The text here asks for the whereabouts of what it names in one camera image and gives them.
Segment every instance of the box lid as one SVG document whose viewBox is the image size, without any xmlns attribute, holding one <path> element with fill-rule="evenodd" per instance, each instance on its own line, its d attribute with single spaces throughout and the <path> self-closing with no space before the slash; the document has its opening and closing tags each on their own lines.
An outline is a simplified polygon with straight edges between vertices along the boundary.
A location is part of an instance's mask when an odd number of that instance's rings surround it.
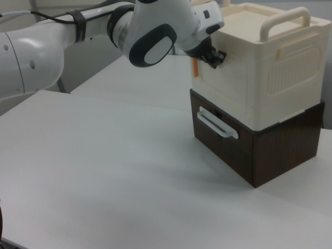
<svg viewBox="0 0 332 249">
<path fill-rule="evenodd" d="M 278 19 L 273 23 L 275 25 L 272 25 L 272 28 L 267 30 L 269 39 L 272 39 L 274 36 L 294 32 L 303 27 L 304 20 L 302 17 L 299 17 L 302 16 L 301 9 L 302 13 L 303 10 L 306 10 L 302 7 L 297 8 L 297 12 L 295 11 L 296 9 L 284 11 L 250 3 L 222 8 L 225 26 L 219 31 L 250 43 L 264 43 L 267 40 L 261 40 L 261 29 L 270 17 L 275 17 L 277 14 L 286 14 L 284 15 L 286 17 L 279 15 Z M 321 24 L 320 21 L 324 23 L 325 20 L 323 19 L 315 18 L 310 20 L 309 11 L 306 11 L 308 26 Z"/>
</svg>

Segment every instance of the cream plastic box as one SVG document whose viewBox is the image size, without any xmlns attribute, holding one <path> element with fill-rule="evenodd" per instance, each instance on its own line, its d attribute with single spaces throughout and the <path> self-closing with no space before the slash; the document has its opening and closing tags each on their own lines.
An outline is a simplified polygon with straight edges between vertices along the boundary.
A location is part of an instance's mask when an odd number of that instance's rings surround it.
<svg viewBox="0 0 332 249">
<path fill-rule="evenodd" d="M 225 26 L 212 41 L 227 57 L 217 69 L 198 61 L 195 92 L 253 131 L 321 101 L 330 21 L 304 7 L 227 4 L 222 12 Z"/>
</svg>

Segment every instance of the wooden drawer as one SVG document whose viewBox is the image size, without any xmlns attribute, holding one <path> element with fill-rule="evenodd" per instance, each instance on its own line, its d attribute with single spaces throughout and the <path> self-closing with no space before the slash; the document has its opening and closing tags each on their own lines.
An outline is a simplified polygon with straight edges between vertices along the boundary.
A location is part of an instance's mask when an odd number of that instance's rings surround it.
<svg viewBox="0 0 332 249">
<path fill-rule="evenodd" d="M 190 98 L 195 137 L 254 187 L 316 155 L 324 102 L 283 123 L 256 132 L 193 90 Z M 202 107 L 234 128 L 238 139 L 222 137 L 202 122 L 198 118 Z"/>
</svg>

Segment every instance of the white drawer handle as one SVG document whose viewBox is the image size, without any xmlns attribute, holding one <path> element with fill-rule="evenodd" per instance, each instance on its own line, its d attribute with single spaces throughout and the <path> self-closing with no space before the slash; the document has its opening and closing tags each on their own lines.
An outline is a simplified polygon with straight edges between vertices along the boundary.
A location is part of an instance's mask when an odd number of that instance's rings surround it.
<svg viewBox="0 0 332 249">
<path fill-rule="evenodd" d="M 307 8 L 298 7 L 295 9 L 288 10 L 283 13 L 279 13 L 273 16 L 270 16 L 260 28 L 260 42 L 264 43 L 269 40 L 269 32 L 270 29 L 274 26 L 281 24 L 283 22 L 292 21 L 293 19 L 303 17 L 302 27 L 309 27 L 310 26 L 310 12 Z"/>
<path fill-rule="evenodd" d="M 231 126 L 226 124 L 225 122 L 221 121 L 219 118 L 214 116 L 208 110 L 203 108 L 202 106 L 199 108 L 199 112 L 197 113 L 197 117 L 201 120 L 204 124 L 214 130 L 222 137 L 235 137 L 236 139 L 239 138 L 239 135 L 236 130 L 234 130 Z"/>
</svg>

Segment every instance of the white table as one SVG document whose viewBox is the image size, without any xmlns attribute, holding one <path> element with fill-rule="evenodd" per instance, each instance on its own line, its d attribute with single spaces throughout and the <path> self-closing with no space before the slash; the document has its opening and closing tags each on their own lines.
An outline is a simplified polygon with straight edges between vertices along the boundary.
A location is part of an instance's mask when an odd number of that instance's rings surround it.
<svg viewBox="0 0 332 249">
<path fill-rule="evenodd" d="M 42 91 L 0 117 L 3 237 L 29 249 L 331 248 L 332 131 L 258 189 L 191 113 Z"/>
<path fill-rule="evenodd" d="M 191 110 L 190 58 L 166 56 L 152 67 L 138 68 L 122 56 L 71 94 L 180 110 Z"/>
</svg>

